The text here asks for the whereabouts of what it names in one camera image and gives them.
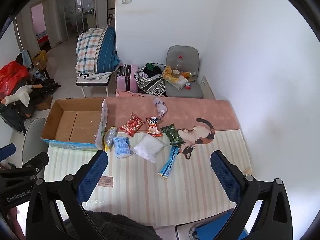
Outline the person hand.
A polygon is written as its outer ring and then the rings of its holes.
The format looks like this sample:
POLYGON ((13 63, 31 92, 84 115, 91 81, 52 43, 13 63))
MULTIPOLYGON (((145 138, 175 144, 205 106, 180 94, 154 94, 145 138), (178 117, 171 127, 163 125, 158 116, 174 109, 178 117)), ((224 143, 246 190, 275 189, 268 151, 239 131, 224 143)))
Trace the person hand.
POLYGON ((15 235, 20 240, 25 240, 25 235, 23 234, 22 228, 17 220, 17 207, 14 207, 8 211, 8 219, 15 235))

